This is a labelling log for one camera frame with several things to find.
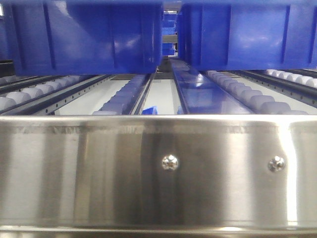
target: white floor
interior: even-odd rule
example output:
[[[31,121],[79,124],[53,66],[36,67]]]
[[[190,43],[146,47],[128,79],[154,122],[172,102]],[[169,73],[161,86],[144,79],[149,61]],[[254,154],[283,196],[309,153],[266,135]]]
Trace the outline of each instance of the white floor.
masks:
[[[152,81],[144,109],[158,107],[159,115],[174,115],[180,105],[173,79],[155,79]]]

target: blue plastic crate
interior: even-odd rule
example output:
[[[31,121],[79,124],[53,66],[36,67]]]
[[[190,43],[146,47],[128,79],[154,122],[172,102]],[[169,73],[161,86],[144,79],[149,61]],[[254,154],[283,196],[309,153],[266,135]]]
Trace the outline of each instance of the blue plastic crate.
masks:
[[[177,19],[177,14],[167,14],[164,13],[163,21],[175,21]]]
[[[316,1],[189,3],[179,56],[198,70],[315,68]]]
[[[173,56],[175,54],[174,49],[163,49],[163,56]]]
[[[163,28],[162,33],[163,33],[163,35],[174,35],[175,34],[175,27]]]
[[[173,49],[173,48],[174,48],[173,43],[163,43],[163,50],[169,50],[169,49]]]
[[[175,28],[174,20],[163,20],[163,28]]]
[[[6,39],[3,18],[0,16],[0,60],[9,60],[9,48]]]
[[[151,73],[161,61],[161,3],[17,0],[4,17],[20,75]]]

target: screw head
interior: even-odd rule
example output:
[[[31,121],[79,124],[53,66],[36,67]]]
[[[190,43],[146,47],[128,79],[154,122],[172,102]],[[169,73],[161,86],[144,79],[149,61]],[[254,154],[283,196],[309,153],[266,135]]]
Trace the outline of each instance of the screw head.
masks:
[[[267,167],[272,172],[281,171],[285,168],[285,160],[282,157],[275,156],[270,160]]]
[[[176,170],[179,167],[179,161],[173,155],[166,155],[162,159],[162,167],[164,170]]]

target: blue bin bottom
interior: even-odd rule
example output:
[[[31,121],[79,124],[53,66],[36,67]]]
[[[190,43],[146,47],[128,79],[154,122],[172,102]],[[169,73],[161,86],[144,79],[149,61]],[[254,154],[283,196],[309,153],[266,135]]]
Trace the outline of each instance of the blue bin bottom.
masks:
[[[173,56],[175,55],[174,49],[163,49],[163,56]]]

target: blue plastic divider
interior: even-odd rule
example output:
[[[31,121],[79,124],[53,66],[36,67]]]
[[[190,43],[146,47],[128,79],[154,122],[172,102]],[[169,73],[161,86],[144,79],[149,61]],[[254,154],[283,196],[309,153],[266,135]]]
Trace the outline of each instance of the blue plastic divider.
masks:
[[[316,1],[187,3],[179,55],[198,70],[315,68],[316,28]]]
[[[250,114],[252,111],[181,60],[171,60],[184,114]]]
[[[162,3],[6,1],[17,74],[152,73],[161,61]]]

